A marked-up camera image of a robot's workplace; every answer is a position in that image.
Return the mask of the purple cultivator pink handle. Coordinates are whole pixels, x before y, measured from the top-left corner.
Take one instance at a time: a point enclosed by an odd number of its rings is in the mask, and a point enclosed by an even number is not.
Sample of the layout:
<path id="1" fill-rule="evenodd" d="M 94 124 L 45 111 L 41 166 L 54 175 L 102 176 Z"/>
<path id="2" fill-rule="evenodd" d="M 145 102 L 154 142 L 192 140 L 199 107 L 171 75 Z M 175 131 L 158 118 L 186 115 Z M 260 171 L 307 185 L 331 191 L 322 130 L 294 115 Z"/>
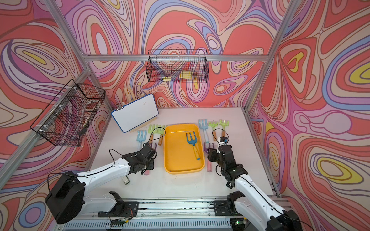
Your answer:
<path id="1" fill-rule="evenodd" d="M 207 160 L 207 172 L 212 172 L 212 163 L 208 160 L 208 148 L 215 148 L 214 143 L 203 143 L 203 151 Z"/>
<path id="2" fill-rule="evenodd" d="M 145 171 L 145 173 L 144 173 L 144 175 L 149 175 L 149 173 L 150 173 L 150 171 L 147 169 L 146 171 Z"/>

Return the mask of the green hand fork wooden handle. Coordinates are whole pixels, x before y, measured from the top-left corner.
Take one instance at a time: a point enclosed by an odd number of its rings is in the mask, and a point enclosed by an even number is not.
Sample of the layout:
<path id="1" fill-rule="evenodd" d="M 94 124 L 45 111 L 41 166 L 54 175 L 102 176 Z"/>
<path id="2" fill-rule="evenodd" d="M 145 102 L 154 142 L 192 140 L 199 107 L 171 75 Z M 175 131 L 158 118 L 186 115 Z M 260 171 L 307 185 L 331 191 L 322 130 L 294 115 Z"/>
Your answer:
<path id="1" fill-rule="evenodd" d="M 162 145 L 163 138 L 165 136 L 165 129 L 167 125 L 159 125 L 159 128 L 157 129 L 157 133 L 160 135 L 158 145 Z"/>

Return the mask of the teal cultivator yellow handle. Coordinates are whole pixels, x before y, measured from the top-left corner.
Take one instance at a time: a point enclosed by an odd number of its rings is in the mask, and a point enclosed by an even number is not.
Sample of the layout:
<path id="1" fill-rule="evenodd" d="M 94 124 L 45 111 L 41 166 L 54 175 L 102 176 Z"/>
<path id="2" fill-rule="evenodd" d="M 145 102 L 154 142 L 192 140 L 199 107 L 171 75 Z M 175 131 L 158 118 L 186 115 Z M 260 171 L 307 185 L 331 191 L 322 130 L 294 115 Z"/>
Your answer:
<path id="1" fill-rule="evenodd" d="M 189 133 L 187 133 L 186 134 L 186 139 L 187 139 L 187 142 L 190 145 L 192 145 L 196 159 L 197 160 L 200 160 L 200 154 L 199 154 L 199 152 L 198 152 L 198 150 L 196 148 L 196 144 L 197 144 L 198 140 L 197 140 L 197 137 L 196 137 L 195 132 L 192 132 L 192 133 L 189 132 Z"/>

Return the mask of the yellow plastic storage tray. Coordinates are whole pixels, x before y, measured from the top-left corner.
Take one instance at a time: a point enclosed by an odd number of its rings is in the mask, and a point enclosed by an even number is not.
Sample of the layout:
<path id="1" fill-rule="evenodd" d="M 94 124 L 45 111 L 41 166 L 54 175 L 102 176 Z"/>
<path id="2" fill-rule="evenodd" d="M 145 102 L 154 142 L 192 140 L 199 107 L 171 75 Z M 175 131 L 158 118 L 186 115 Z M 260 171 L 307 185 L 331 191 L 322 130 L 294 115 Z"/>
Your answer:
<path id="1" fill-rule="evenodd" d="M 202 151 L 203 142 L 199 127 L 192 123 L 169 125 L 164 136 L 164 168 L 172 174 L 188 174 L 199 172 L 205 167 L 205 157 Z M 187 142 L 186 134 L 195 132 L 196 148 L 200 154 L 197 160 L 192 145 Z"/>

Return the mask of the green rake wooden handle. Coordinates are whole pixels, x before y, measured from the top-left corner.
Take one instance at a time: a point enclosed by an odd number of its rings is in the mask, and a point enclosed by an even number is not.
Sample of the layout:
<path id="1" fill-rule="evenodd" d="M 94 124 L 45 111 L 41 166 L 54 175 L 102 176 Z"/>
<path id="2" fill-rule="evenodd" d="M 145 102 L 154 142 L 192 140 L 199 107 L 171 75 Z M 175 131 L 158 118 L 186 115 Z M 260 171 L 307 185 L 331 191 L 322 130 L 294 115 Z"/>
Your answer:
<path id="1" fill-rule="evenodd" d="M 159 125 L 156 125 L 156 124 L 150 124 L 149 127 L 148 127 L 148 133 L 150 135 L 149 137 L 149 140 L 148 140 L 148 143 L 149 144 L 152 144 L 152 141 L 154 139 L 154 134 L 155 134 L 155 129 L 158 127 Z"/>

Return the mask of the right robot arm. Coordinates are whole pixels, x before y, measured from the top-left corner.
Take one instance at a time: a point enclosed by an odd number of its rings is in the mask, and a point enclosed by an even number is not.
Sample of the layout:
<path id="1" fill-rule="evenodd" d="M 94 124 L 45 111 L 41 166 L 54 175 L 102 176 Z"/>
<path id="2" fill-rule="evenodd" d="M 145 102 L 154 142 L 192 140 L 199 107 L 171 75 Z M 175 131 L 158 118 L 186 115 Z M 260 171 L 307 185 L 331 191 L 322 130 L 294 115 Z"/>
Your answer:
<path id="1" fill-rule="evenodd" d="M 302 225 L 293 210 L 285 210 L 267 196 L 251 179 L 242 164 L 237 164 L 232 147 L 208 148 L 207 159 L 221 168 L 229 189 L 226 208 L 232 215 L 240 214 L 259 231 L 301 231 Z"/>

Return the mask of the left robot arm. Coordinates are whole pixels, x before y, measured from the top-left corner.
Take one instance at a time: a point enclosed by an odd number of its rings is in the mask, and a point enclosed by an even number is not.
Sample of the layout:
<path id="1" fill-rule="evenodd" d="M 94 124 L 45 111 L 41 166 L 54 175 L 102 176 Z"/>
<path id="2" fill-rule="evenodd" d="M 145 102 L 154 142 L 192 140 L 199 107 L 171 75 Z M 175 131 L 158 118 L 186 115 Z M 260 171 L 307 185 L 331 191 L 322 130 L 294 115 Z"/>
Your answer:
<path id="1" fill-rule="evenodd" d="M 121 155 L 111 164 L 86 172 L 61 173 L 56 184 L 48 187 L 49 193 L 45 203 L 59 225 L 66 224 L 84 213 L 98 213 L 99 217 L 131 219 L 136 216 L 134 208 L 138 204 L 126 203 L 117 192 L 110 191 L 110 198 L 88 199 L 87 195 L 114 179 L 153 170 L 157 155 L 157 151 L 145 143 L 141 150 Z"/>

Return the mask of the black handheld scanner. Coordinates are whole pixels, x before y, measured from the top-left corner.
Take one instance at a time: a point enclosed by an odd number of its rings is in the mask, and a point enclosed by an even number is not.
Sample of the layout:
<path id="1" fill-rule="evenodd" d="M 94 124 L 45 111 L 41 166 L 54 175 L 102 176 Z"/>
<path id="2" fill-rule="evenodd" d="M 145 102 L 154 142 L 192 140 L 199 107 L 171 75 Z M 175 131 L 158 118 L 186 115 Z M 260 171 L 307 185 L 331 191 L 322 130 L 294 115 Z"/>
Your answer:
<path id="1" fill-rule="evenodd" d="M 227 182 L 226 186 L 229 188 L 229 189 L 233 189 L 234 186 L 232 184 L 232 182 Z"/>

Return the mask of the wooden whiteboard stand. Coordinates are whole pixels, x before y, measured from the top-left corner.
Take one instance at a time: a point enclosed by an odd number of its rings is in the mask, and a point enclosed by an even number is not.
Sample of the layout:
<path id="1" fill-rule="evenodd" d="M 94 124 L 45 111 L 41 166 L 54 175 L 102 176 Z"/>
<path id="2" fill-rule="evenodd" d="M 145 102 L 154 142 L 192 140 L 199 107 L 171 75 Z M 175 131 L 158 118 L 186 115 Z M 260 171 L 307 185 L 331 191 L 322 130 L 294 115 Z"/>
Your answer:
<path id="1" fill-rule="evenodd" d="M 146 126 L 150 125 L 151 123 L 153 123 L 155 120 L 157 120 L 157 117 L 154 117 L 138 126 L 136 126 L 135 128 L 133 128 L 132 130 L 129 131 L 129 133 L 133 133 L 133 132 L 136 132 L 138 130 L 141 130 L 142 128 L 145 128 Z"/>

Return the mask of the blue framed whiteboard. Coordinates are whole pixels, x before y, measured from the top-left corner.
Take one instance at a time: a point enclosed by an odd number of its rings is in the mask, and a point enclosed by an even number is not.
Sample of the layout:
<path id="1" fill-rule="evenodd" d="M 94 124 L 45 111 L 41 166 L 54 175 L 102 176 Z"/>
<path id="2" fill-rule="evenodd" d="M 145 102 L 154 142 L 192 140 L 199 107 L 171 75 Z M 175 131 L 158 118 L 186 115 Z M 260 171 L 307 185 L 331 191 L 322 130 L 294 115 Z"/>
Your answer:
<path id="1" fill-rule="evenodd" d="M 153 94 L 137 99 L 111 113 L 123 133 L 130 132 L 159 115 Z"/>

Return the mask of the green circuit board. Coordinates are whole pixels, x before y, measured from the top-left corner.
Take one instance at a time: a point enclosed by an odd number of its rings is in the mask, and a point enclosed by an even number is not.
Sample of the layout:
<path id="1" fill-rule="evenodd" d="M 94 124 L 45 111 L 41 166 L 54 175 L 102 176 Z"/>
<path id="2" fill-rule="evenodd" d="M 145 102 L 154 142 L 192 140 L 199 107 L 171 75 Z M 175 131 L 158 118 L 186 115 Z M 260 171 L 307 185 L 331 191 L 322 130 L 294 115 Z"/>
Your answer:
<path id="1" fill-rule="evenodd" d="M 122 226 L 130 221 L 130 218 L 124 218 L 124 219 L 114 219 L 110 221 L 111 227 L 118 227 Z"/>

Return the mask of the wooden utensils behind whiteboard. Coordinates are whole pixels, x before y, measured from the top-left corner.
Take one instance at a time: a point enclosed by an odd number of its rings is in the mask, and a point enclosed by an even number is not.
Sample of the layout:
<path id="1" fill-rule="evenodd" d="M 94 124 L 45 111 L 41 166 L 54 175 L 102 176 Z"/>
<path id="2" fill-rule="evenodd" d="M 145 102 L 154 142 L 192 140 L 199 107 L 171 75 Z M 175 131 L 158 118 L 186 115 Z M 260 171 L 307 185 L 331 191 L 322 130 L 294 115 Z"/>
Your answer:
<path id="1" fill-rule="evenodd" d="M 133 101 L 136 101 L 140 98 L 143 98 L 145 96 L 144 93 L 139 93 L 138 95 L 135 95 L 134 94 L 134 91 L 132 90 L 132 88 L 130 86 L 128 87 L 123 87 L 123 95 L 124 95 L 124 100 L 125 101 L 121 101 L 121 102 L 118 102 L 116 104 L 117 106 L 117 110 L 123 108 L 125 105 L 129 104 L 129 103 L 132 103 Z"/>

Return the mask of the yellow sponge in basket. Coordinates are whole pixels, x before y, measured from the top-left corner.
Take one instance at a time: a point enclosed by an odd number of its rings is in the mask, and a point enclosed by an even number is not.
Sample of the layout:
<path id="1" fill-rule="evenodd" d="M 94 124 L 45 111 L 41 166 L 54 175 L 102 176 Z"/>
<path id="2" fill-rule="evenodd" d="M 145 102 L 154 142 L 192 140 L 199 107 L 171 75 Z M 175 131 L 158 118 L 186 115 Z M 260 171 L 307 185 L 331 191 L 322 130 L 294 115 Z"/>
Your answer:
<path id="1" fill-rule="evenodd" d="M 191 80 L 193 78 L 193 72 L 192 71 L 181 71 L 179 78 L 184 79 L 184 80 Z"/>

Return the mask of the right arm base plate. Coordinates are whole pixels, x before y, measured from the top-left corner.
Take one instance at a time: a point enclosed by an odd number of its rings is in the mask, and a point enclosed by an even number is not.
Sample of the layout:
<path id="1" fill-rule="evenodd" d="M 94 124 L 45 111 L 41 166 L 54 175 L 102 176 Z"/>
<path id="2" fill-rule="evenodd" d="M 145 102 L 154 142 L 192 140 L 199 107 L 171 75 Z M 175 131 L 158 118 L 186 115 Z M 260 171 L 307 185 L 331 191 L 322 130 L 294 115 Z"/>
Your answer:
<path id="1" fill-rule="evenodd" d="M 232 201 L 215 200 L 213 202 L 213 208 L 216 216 L 240 216 L 234 208 Z"/>

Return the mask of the aluminium front rail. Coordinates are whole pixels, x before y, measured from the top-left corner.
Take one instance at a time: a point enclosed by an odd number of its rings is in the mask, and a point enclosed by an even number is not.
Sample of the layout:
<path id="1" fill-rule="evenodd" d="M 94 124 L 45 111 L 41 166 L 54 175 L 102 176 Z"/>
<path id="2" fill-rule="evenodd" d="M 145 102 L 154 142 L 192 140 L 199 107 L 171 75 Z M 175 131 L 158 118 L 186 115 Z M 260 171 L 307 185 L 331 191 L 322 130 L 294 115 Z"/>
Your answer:
<path id="1" fill-rule="evenodd" d="M 101 218 L 97 213 L 79 215 L 56 225 L 55 231 L 255 231 L 256 227 L 241 215 L 218 216 L 214 202 L 226 197 L 135 198 L 136 216 L 127 223 L 118 217 Z"/>

